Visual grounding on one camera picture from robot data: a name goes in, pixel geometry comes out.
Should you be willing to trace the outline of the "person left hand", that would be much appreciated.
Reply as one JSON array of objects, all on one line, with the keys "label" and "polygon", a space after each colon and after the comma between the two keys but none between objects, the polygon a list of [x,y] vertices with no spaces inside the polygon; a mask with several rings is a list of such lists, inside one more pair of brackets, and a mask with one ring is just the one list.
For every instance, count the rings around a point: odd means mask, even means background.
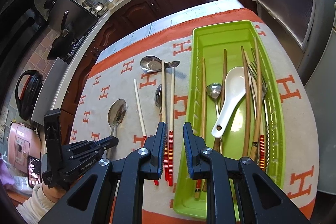
[{"label": "person left hand", "polygon": [[64,190],[62,187],[53,187],[49,188],[48,185],[42,184],[42,191],[44,195],[53,203],[57,203],[58,200],[60,200],[65,194],[66,190]]}]

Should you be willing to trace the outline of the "white sleeve forearm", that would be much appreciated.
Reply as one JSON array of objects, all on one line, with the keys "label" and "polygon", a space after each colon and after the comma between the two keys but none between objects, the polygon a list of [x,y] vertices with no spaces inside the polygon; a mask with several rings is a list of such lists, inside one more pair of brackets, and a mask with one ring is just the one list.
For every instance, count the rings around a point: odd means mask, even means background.
[{"label": "white sleeve forearm", "polygon": [[43,192],[44,184],[34,186],[32,196],[18,205],[16,210],[26,223],[36,224],[55,205]]}]

